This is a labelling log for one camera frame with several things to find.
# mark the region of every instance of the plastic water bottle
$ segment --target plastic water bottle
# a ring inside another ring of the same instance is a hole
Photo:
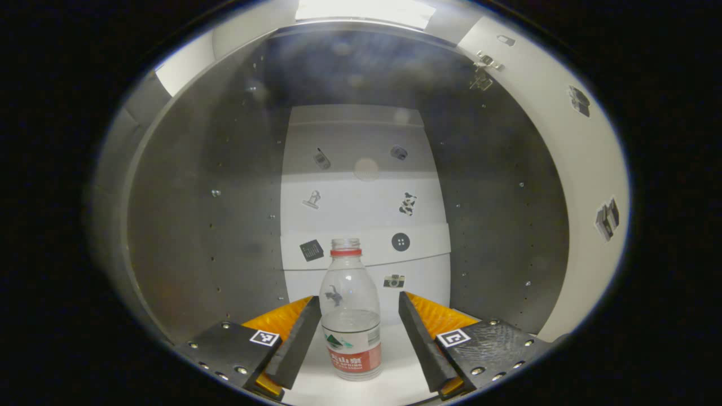
[[[381,372],[381,317],[358,238],[334,239],[331,258],[318,296],[331,364],[349,381],[375,378]]]

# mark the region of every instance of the camera sticker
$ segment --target camera sticker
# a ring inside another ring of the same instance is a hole
[[[279,335],[275,333],[265,332],[258,330],[249,341],[260,345],[268,345],[273,347],[273,344],[278,340]]]
[[[385,288],[403,288],[406,277],[403,275],[391,275],[383,278]]]
[[[446,348],[453,347],[454,345],[471,340],[471,338],[466,335],[465,332],[461,331],[461,329],[437,334],[436,337],[438,337],[439,341],[441,341],[441,344],[443,344],[443,346]]]

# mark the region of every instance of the bottle label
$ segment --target bottle label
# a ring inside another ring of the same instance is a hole
[[[336,332],[323,327],[331,362],[344,372],[368,372],[381,365],[380,325],[361,332]]]

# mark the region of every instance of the black sticker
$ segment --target black sticker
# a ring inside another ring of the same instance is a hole
[[[307,243],[301,244],[300,247],[301,252],[303,252],[303,257],[306,258],[306,262],[323,258],[323,249],[318,243],[318,240],[308,241]]]

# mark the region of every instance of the black circular sticker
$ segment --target black circular sticker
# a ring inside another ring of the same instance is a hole
[[[409,236],[404,233],[396,233],[391,239],[391,245],[393,249],[397,251],[406,251],[409,249],[409,245],[411,245],[411,240],[409,240]]]

